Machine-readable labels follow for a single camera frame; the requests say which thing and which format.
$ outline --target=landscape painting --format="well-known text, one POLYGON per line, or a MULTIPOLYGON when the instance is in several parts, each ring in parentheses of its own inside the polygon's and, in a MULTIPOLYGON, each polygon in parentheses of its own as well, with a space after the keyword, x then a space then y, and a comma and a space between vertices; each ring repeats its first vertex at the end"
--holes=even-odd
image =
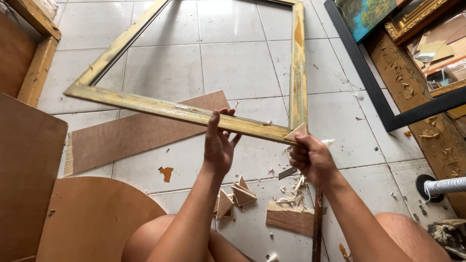
POLYGON ((346 26, 359 43, 371 30, 407 0, 335 0, 346 26))

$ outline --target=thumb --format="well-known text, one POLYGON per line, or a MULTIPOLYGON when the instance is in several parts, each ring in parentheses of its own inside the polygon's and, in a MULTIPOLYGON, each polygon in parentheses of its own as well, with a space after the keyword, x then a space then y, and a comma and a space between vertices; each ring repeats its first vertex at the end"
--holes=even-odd
POLYGON ((217 135, 217 127, 220 122, 220 113, 217 110, 212 111, 209 124, 207 125, 207 137, 213 137, 217 135))
POLYGON ((295 139, 296 139, 296 142, 305 145, 309 150, 315 148, 320 143, 320 141, 311 134, 307 134, 307 135, 296 134, 295 139))

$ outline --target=black frame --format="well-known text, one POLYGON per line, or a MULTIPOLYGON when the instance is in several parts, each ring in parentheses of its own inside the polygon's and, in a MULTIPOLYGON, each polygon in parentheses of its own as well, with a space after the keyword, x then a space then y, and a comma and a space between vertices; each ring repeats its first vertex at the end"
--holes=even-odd
POLYGON ((338 9, 333 0, 326 0, 324 3, 327 13, 329 13, 335 28, 340 35, 343 45, 348 51, 349 57, 353 61, 361 81, 366 87, 377 114, 382 121, 387 132, 394 131, 412 123, 424 120, 437 114, 446 112, 450 109, 466 104, 466 85, 458 89, 449 91, 444 95, 437 97, 427 103, 419 105, 413 109, 396 115, 391 110, 385 99, 382 90, 380 89, 374 75, 372 74, 366 60, 359 50, 350 30, 346 26, 343 17, 338 12, 338 9))

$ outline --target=white tile floor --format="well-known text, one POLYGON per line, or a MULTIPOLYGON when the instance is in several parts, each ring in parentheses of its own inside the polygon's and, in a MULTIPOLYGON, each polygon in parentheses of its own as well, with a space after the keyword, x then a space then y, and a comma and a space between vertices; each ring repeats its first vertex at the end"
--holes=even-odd
MULTIPOLYGON (((420 212, 420 196, 413 181, 417 175, 432 171, 414 138, 403 134, 406 128, 392 132, 394 136, 385 132, 323 2, 304 1, 310 131, 319 139, 336 139, 330 151, 338 168, 374 214, 417 214, 423 226, 454 216, 447 202, 422 204, 428 215, 420 212), (362 95, 360 99, 353 96, 354 90, 362 95)), ((60 0, 55 23, 63 38, 38 108, 67 121, 69 131, 132 114, 66 97, 62 92, 150 4, 60 0)), ((290 29, 291 9, 268 2, 173 0, 99 85, 171 101, 224 90, 238 116, 287 125, 290 29)), ((376 77, 385 88, 380 77, 376 77)), ((390 95, 383 92, 397 114, 390 95)), ((125 181, 175 214, 196 179, 203 144, 204 135, 198 135, 77 175, 125 181), (160 166, 174 168, 170 183, 163 182, 163 175, 157 170, 160 166)), ((267 201, 271 196, 282 195, 280 186, 291 187, 294 183, 292 179, 276 178, 288 163, 285 148, 243 137, 223 187, 231 191, 229 184, 238 179, 235 174, 241 174, 257 193, 258 201, 246 206, 245 213, 235 208, 235 222, 223 219, 212 223, 241 251, 258 261, 272 253, 277 253, 281 261, 309 260, 311 255, 312 238, 265 225, 267 201), (273 239, 269 230, 274 232, 273 239)), ((63 161, 64 155, 58 177, 63 173, 63 161)), ((313 206, 314 193, 310 186, 305 199, 308 207, 313 206)), ((338 243, 347 245, 331 208, 323 217, 323 239, 326 251, 322 260, 344 261, 338 243)))

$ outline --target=right hand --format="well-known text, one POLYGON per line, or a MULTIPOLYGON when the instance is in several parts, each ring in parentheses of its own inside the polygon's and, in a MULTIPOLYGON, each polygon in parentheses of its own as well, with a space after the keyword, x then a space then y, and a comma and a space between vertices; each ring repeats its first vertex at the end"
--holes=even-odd
POLYGON ((290 164, 297 167, 308 181, 322 188, 338 176, 339 171, 326 145, 311 134, 296 134, 295 139, 306 148, 294 146, 290 164))

